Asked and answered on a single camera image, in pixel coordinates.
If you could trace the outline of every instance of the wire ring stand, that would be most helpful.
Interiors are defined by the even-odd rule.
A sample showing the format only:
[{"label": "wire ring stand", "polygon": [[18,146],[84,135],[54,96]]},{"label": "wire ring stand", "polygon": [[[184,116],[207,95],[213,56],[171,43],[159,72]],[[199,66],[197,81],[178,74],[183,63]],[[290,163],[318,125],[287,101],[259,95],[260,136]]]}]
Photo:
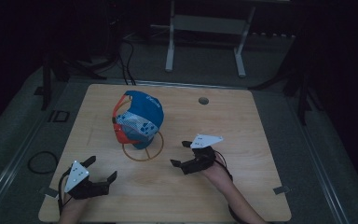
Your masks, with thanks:
[{"label": "wire ring stand", "polygon": [[[128,103],[128,102],[130,102],[130,101],[131,101],[131,97],[130,97],[129,100],[126,100],[126,101],[124,101],[123,103],[121,103],[121,104],[118,106],[118,108],[121,108],[123,105],[125,105],[126,103]],[[136,158],[133,158],[132,156],[130,156],[130,154],[127,152],[126,148],[124,147],[124,144],[121,144],[121,148],[123,148],[124,154],[125,154],[128,158],[130,158],[131,160],[133,160],[133,161],[151,161],[151,160],[155,159],[155,158],[159,155],[159,153],[161,153],[162,149],[164,148],[164,137],[162,136],[162,134],[161,134],[160,131],[158,131],[158,135],[161,137],[161,148],[160,148],[159,151],[156,153],[156,155],[154,155],[154,156],[152,156],[152,157],[150,156],[149,151],[147,151],[147,147],[145,148],[145,151],[146,151],[146,154],[147,154],[147,158],[146,158],[146,159],[136,159]]]}]

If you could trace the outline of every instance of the ball holder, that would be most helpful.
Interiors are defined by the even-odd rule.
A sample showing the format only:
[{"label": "ball holder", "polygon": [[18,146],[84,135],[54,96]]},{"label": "ball holder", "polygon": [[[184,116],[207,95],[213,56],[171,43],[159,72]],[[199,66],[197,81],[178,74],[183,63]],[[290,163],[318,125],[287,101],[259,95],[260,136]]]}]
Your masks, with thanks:
[{"label": "ball holder", "polygon": [[[129,102],[131,102],[131,97],[130,97],[129,100],[126,100],[123,103],[121,103],[118,106],[117,110],[119,110],[123,105],[125,105],[125,104],[127,104]],[[162,149],[164,148],[164,137],[162,136],[161,132],[158,132],[158,135],[161,138],[161,147],[159,148],[159,151],[155,155],[151,156],[149,151],[147,150],[147,147],[146,147],[145,152],[146,152],[147,158],[145,158],[145,159],[136,159],[136,158],[133,158],[133,156],[130,155],[130,153],[125,148],[124,144],[121,144],[121,148],[123,149],[124,155],[126,155],[128,158],[130,158],[133,161],[151,161],[151,160],[155,159],[161,153]]]}]

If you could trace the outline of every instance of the black cable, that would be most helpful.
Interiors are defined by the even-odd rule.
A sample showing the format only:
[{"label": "black cable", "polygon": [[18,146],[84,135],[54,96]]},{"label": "black cable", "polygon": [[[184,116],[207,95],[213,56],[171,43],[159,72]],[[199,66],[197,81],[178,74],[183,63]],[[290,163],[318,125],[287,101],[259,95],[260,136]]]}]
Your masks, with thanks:
[{"label": "black cable", "polygon": [[118,54],[118,58],[119,58],[120,63],[121,63],[121,71],[122,71],[122,73],[123,73],[123,79],[124,79],[124,81],[126,82],[126,85],[128,85],[129,83],[128,83],[128,81],[127,81],[126,72],[125,72],[125,70],[124,70],[124,67],[125,67],[125,66],[124,66],[123,58],[121,57],[120,54]]},{"label": "black cable", "polygon": [[[48,170],[48,171],[36,171],[34,168],[32,168],[32,161],[39,155],[42,155],[42,154],[48,154],[50,155],[54,161],[55,161],[55,167],[51,170]],[[47,174],[52,174],[55,172],[56,168],[58,166],[58,158],[56,155],[54,155],[54,153],[50,152],[50,151],[40,151],[36,154],[33,155],[33,157],[31,157],[31,159],[28,160],[28,169],[34,173],[34,174],[37,174],[37,175],[47,175]]]},{"label": "black cable", "polygon": [[222,153],[220,153],[220,152],[218,152],[218,151],[216,151],[216,150],[214,150],[214,152],[216,152],[217,154],[220,155],[220,158],[223,160],[223,162],[225,163],[225,167],[227,168],[226,159],[225,159],[225,157],[222,155]]},{"label": "black cable", "polygon": [[[96,73],[96,74],[101,74],[102,72],[106,71],[106,70],[109,70],[110,68],[112,68],[113,66],[115,66],[117,64],[117,60],[118,60],[118,56],[115,57],[115,58],[111,58],[111,59],[107,59],[106,62],[102,62],[102,63],[96,63],[96,64],[93,64],[93,65],[90,65],[90,66],[86,66],[84,64],[82,64],[84,67],[86,67],[87,69],[91,70],[92,72]],[[67,66],[67,67],[70,67],[73,69],[76,69],[75,67],[73,67],[71,64],[67,63],[67,62],[64,62],[64,64]],[[71,76],[79,76],[81,75],[81,73],[78,73],[78,72],[72,72],[69,71],[70,75]]]},{"label": "black cable", "polygon": [[65,204],[63,204],[63,202],[62,202],[62,181],[66,176],[69,175],[69,173],[71,173],[71,168],[69,168],[65,173],[63,173],[63,175],[61,176],[60,181],[58,183],[58,208],[60,211],[60,215],[62,213],[62,209],[65,206],[65,204],[67,204],[72,199],[72,198],[69,199],[68,202],[66,202]]},{"label": "black cable", "polygon": [[213,160],[213,161],[216,162],[217,164],[219,164],[221,167],[223,167],[227,171],[227,167],[222,162],[220,162],[218,160]]},{"label": "black cable", "polygon": [[131,80],[132,85],[133,85],[133,86],[136,86],[135,80],[133,79],[133,77],[132,77],[132,75],[131,75],[131,72],[130,72],[130,60],[131,60],[132,54],[133,54],[133,44],[132,44],[130,41],[128,41],[128,40],[123,40],[123,43],[126,43],[126,44],[128,44],[128,45],[131,46],[131,53],[130,53],[129,59],[127,60],[127,66],[126,66],[126,68],[127,68],[127,73],[128,73],[128,75],[129,75],[129,77],[130,77],[130,80]]},{"label": "black cable", "polygon": [[231,214],[231,216],[239,223],[239,224],[249,224],[245,221],[243,221],[240,217],[237,216],[237,214],[235,214],[234,210],[232,210],[232,208],[230,207],[230,205],[228,205],[228,211]]},{"label": "black cable", "polygon": [[74,198],[74,197],[70,197],[70,198],[68,199],[68,201],[66,201],[66,203],[62,206],[62,208],[64,208],[64,207],[69,203],[69,201],[71,201],[73,198]]}]

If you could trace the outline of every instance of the table surface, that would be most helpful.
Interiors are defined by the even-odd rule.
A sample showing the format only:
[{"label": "table surface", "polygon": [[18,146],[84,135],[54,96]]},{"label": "table surface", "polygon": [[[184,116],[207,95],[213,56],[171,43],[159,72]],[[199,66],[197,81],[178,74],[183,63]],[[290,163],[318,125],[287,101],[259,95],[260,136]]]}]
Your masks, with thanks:
[{"label": "table surface", "polygon": [[[152,161],[132,161],[122,151],[112,125],[112,110],[126,90],[146,92],[158,98],[164,110],[160,131],[162,152]],[[200,97],[209,99],[207,105]],[[118,114],[130,105],[123,105]],[[73,161],[95,155],[89,180],[105,181],[114,171],[117,180],[110,193],[90,201],[82,217],[85,222],[232,222],[225,198],[200,173],[184,175],[170,159],[194,159],[182,141],[198,134],[223,136],[213,149],[224,155],[234,183],[252,207],[268,221],[291,218],[285,195],[273,189],[282,185],[269,143],[265,136],[253,95],[244,90],[119,86],[89,86],[73,129],[62,153],[50,187],[57,189],[59,179]],[[161,138],[155,137],[149,153],[158,151]],[[136,158],[145,150],[126,145]],[[52,222],[59,218],[57,200],[47,196],[39,218]]]}]

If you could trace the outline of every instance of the table leg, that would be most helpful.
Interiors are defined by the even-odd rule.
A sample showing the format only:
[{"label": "table leg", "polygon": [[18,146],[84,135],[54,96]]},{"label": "table leg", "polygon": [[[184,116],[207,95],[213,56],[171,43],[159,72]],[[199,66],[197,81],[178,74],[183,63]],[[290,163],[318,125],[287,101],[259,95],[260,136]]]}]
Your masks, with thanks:
[{"label": "table leg", "polygon": [[165,71],[171,72],[173,68],[173,54],[175,45],[173,44],[173,33],[174,33],[174,12],[175,1],[171,1],[171,21],[170,21],[170,44],[168,46],[168,53],[167,53],[167,62],[165,63]]},{"label": "table leg", "polygon": [[251,12],[249,13],[249,16],[248,16],[248,20],[243,26],[243,30],[242,30],[242,34],[241,34],[241,42],[238,45],[238,47],[234,49],[235,62],[237,64],[239,77],[246,76],[241,53],[242,53],[243,45],[245,44],[246,37],[249,34],[249,28],[251,27],[251,22],[254,17],[254,14],[255,14],[255,7],[252,7]]}]

